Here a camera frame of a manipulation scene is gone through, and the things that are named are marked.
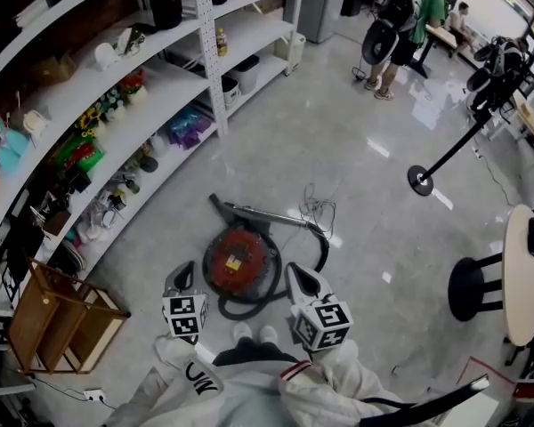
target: backpack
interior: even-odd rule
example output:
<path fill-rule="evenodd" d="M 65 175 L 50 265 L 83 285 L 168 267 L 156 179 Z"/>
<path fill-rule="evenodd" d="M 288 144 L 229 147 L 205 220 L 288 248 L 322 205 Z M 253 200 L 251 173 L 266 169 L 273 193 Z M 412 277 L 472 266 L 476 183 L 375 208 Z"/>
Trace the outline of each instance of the backpack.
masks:
<path fill-rule="evenodd" d="M 405 32 L 416 26 L 420 12 L 421 0 L 387 0 L 378 17 L 394 30 Z"/>

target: storage box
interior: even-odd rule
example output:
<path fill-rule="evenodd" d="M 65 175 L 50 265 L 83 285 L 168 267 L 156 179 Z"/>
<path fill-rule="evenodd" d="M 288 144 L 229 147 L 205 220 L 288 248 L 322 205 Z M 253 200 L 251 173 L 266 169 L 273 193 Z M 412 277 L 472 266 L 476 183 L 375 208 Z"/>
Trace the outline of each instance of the storage box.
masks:
<path fill-rule="evenodd" d="M 301 63 L 305 42 L 306 38 L 300 33 L 295 34 L 293 37 L 293 42 L 291 43 L 291 56 L 288 58 L 291 69 L 295 69 L 297 65 Z M 287 59 L 288 49 L 288 44 L 282 39 L 278 39 L 275 43 L 275 55 L 280 59 Z"/>
<path fill-rule="evenodd" d="M 257 74 L 259 73 L 257 65 L 259 65 L 259 57 L 252 55 L 230 70 L 229 76 L 239 82 L 239 91 L 242 95 L 250 93 L 255 89 Z"/>
<path fill-rule="evenodd" d="M 65 52 L 59 59 L 55 56 L 36 63 L 31 68 L 31 76 L 43 86 L 55 85 L 67 81 L 73 76 L 77 67 L 69 53 Z"/>

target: sneaker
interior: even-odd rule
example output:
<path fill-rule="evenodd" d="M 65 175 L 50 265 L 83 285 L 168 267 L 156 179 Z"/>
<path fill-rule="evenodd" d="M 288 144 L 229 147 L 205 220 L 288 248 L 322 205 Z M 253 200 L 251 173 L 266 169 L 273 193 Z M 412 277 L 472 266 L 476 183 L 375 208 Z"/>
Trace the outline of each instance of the sneaker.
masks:
<path fill-rule="evenodd" d="M 379 100 L 391 101 L 394 96 L 393 92 L 390 92 L 389 90 L 386 93 L 380 92 L 379 89 L 374 92 L 374 98 L 378 98 Z"/>
<path fill-rule="evenodd" d="M 366 79 L 366 83 L 364 84 L 364 88 L 366 90 L 374 90 L 377 87 L 377 79 L 375 82 L 370 82 L 370 79 Z"/>
<path fill-rule="evenodd" d="M 253 334 L 251 332 L 251 327 L 247 325 L 247 323 L 244 323 L 243 321 L 239 321 L 231 331 L 231 336 L 233 337 L 233 341 L 238 344 L 239 340 L 246 337 L 246 338 L 253 338 Z"/>
<path fill-rule="evenodd" d="M 271 326 L 263 326 L 259 331 L 259 342 L 267 343 L 271 342 L 274 345 L 279 343 L 279 337 L 277 336 L 277 331 Z"/>

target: blue object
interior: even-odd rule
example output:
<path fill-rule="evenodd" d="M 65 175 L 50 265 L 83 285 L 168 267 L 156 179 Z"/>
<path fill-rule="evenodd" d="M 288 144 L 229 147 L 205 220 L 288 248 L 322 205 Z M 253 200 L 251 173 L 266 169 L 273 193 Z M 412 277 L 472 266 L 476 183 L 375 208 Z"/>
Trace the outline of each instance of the blue object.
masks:
<path fill-rule="evenodd" d="M 20 157 L 13 150 L 0 146 L 0 167 L 7 173 L 13 173 L 19 161 Z"/>
<path fill-rule="evenodd" d="M 29 139 L 22 133 L 4 125 L 4 120 L 0 117 L 0 139 L 6 141 L 10 149 L 16 154 L 22 155 L 28 146 Z"/>

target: power strip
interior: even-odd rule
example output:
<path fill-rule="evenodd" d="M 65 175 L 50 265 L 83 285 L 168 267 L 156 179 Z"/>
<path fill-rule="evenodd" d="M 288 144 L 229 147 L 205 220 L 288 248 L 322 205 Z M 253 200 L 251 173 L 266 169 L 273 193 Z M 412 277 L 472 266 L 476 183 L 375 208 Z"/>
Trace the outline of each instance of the power strip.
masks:
<path fill-rule="evenodd" d="M 102 389 L 90 389 L 89 391 L 83 391 L 85 399 L 90 402 L 100 402 L 101 400 L 107 400 L 107 396 Z"/>

